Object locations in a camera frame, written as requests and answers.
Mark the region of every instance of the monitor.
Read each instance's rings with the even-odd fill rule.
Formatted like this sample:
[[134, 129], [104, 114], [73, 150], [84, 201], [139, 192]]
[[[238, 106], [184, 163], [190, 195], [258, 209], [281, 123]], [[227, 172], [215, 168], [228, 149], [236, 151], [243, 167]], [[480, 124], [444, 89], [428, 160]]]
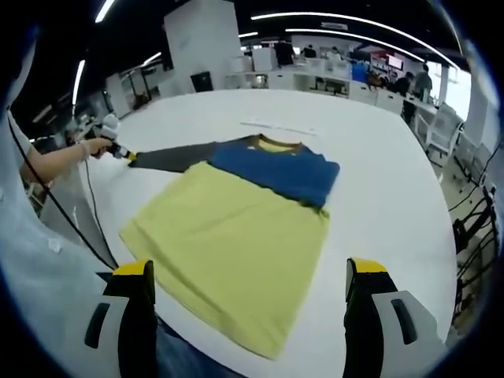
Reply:
[[394, 67], [395, 69], [401, 69], [402, 70], [402, 60], [396, 57], [393, 57], [392, 55], [387, 55], [388, 57], [388, 65], [391, 67]]

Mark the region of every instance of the white table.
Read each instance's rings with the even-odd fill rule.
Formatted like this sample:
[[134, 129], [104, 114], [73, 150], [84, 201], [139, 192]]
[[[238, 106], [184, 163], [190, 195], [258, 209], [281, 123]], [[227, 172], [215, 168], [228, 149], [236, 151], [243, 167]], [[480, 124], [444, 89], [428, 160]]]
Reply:
[[422, 109], [425, 112], [431, 114], [432, 116], [435, 116], [435, 114], [438, 113], [438, 110], [435, 106], [433, 106], [432, 104], [428, 104], [427, 102], [420, 101], [418, 98], [405, 97], [404, 101], [415, 105], [418, 109]]
[[[270, 361], [244, 350], [159, 286], [158, 314], [196, 348], [246, 376], [341, 376], [346, 261], [356, 256], [387, 267], [399, 290], [410, 291], [434, 315], [444, 340], [457, 268], [450, 217], [424, 151], [399, 116], [297, 91], [214, 91], [163, 99], [132, 114], [123, 121], [119, 142], [142, 151], [259, 132], [301, 140], [341, 166], [328, 199], [330, 231], [283, 353]], [[120, 228], [179, 176], [126, 163], [108, 154], [90, 163], [98, 216], [119, 264], [134, 261], [117, 234]], [[83, 168], [81, 176], [85, 183]]]

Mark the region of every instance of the jeans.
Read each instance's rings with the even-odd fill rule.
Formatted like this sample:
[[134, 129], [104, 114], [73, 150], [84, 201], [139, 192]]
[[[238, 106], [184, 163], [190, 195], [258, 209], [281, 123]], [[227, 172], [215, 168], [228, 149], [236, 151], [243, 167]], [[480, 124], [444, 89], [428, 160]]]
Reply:
[[207, 357], [161, 322], [157, 327], [156, 357], [160, 378], [243, 378]]

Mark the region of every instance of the human arm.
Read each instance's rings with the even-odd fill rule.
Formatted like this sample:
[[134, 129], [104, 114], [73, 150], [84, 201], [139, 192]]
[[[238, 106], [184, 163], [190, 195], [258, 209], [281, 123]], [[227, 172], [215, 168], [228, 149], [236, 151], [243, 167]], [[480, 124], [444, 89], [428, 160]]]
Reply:
[[[86, 159], [88, 154], [99, 154], [98, 157], [101, 157], [104, 149], [110, 145], [112, 145], [112, 142], [108, 139], [95, 138], [44, 155], [33, 146], [30, 146], [27, 158], [42, 181], [47, 183], [60, 176], [73, 165]], [[37, 181], [26, 163], [21, 166], [20, 174], [27, 181]]]

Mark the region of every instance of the white pillar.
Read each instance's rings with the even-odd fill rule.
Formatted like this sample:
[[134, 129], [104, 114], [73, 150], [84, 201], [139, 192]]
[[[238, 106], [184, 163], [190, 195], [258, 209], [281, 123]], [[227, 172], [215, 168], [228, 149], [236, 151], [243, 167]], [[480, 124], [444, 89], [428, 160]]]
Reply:
[[213, 88], [224, 89], [229, 58], [242, 56], [235, 5], [225, 0], [191, 0], [165, 17], [173, 68], [184, 93], [191, 75], [209, 71]]
[[441, 67], [441, 88], [439, 89], [439, 103], [445, 102], [447, 100], [448, 92], [448, 67]]
[[107, 78], [106, 87], [110, 96], [110, 105], [117, 118], [122, 118], [130, 113], [131, 109], [129, 108], [128, 100], [123, 90], [123, 84], [120, 81], [118, 73]]

